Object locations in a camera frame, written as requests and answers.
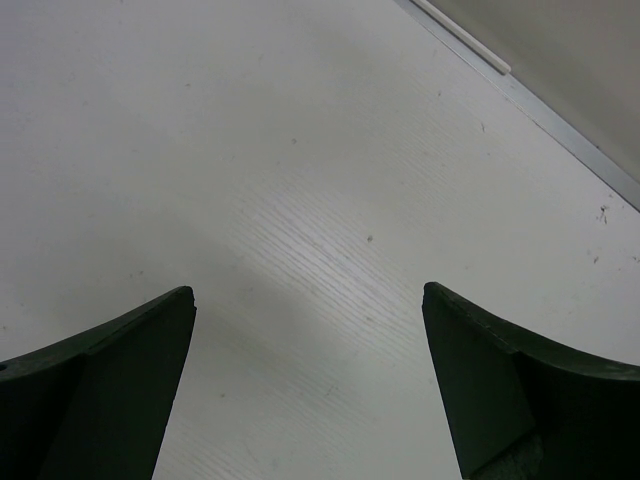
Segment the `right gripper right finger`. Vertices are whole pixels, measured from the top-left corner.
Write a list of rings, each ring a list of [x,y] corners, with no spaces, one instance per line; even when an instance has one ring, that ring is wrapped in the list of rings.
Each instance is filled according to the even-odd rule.
[[[638,367],[543,337],[436,282],[422,311],[463,478],[638,478]]]

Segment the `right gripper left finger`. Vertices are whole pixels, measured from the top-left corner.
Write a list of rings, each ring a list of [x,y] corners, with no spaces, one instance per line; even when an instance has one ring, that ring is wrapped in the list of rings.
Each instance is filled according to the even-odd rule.
[[[181,286],[2,361],[2,478],[152,478],[195,319]]]

